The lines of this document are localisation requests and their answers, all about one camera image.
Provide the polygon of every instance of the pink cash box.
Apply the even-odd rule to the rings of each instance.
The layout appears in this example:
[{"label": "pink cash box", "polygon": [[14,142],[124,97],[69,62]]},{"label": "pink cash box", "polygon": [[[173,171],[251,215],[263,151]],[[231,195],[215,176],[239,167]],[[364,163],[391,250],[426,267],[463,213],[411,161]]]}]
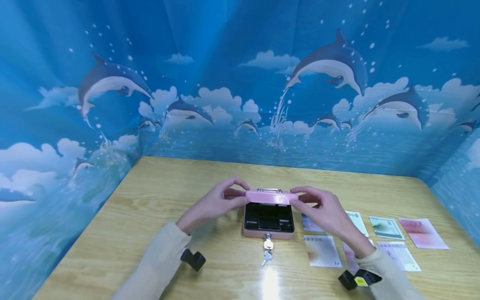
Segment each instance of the pink cash box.
[{"label": "pink cash box", "polygon": [[251,238],[265,238],[269,233],[272,239],[289,240],[293,236],[291,199],[297,194],[282,192],[281,189],[260,188],[247,191],[250,203],[245,205],[242,234]]}]

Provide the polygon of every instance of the sleeve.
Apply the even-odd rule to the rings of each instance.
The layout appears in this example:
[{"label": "sleeve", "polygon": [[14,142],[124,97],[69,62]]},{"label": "sleeve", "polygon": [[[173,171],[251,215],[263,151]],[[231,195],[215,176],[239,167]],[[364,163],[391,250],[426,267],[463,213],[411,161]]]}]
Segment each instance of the sleeve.
[{"label": "sleeve", "polygon": [[167,223],[148,246],[135,272],[112,299],[158,300],[177,272],[180,257],[191,238],[175,223]]},{"label": "sleeve", "polygon": [[376,300],[424,300],[403,271],[384,251],[377,249],[372,255],[355,260],[360,269],[382,277],[380,282],[370,286]]}]

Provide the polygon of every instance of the blue backdrop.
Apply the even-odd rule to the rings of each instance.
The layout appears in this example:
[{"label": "blue backdrop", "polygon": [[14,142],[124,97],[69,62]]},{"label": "blue backdrop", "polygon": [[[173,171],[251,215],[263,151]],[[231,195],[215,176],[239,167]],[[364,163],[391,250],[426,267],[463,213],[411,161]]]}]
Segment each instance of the blue backdrop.
[{"label": "blue backdrop", "polygon": [[142,155],[418,177],[480,245],[480,3],[4,0],[0,298]]}]

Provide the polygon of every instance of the silver key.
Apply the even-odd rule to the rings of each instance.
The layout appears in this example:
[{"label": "silver key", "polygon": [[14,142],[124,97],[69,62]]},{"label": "silver key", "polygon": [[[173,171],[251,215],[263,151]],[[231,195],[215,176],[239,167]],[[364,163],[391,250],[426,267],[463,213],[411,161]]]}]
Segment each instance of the silver key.
[{"label": "silver key", "polygon": [[266,241],[264,242],[264,248],[265,250],[272,250],[273,249],[273,242],[271,240],[271,235],[270,233],[265,234]]},{"label": "silver key", "polygon": [[262,266],[264,266],[268,261],[271,261],[273,259],[273,254],[266,250],[264,253],[264,261],[262,261]]}]

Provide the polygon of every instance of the paper banknote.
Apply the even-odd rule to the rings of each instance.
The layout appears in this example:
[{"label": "paper banknote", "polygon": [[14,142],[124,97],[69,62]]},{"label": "paper banknote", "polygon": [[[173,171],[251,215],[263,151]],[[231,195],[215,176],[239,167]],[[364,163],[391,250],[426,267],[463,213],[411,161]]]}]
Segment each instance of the paper banknote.
[{"label": "paper banknote", "polygon": [[429,219],[398,218],[417,248],[449,249]]},{"label": "paper banknote", "polygon": [[342,263],[333,241],[327,235],[305,235],[308,259],[312,267],[341,268]]},{"label": "paper banknote", "polygon": [[402,241],[379,241],[378,246],[398,265],[402,271],[421,272],[407,246]]},{"label": "paper banknote", "polygon": [[[368,237],[368,232],[365,227],[365,223],[363,223],[363,220],[361,219],[360,213],[357,212],[351,212],[351,211],[346,211],[347,215],[350,217],[352,220],[353,224],[360,230],[360,232]],[[301,220],[303,223],[303,229],[305,231],[315,231],[315,232],[325,232],[325,230],[321,229],[318,227],[309,217],[307,217],[305,214],[301,214]]]},{"label": "paper banknote", "polygon": [[355,261],[355,253],[353,250],[344,242],[343,251],[345,252],[345,258],[347,259],[348,268],[352,274],[355,274],[360,268],[357,262]]},{"label": "paper banknote", "polygon": [[382,218],[376,216],[368,217],[372,224],[373,230],[377,237],[389,238],[396,240],[405,240],[400,227],[396,224],[395,219]]}]

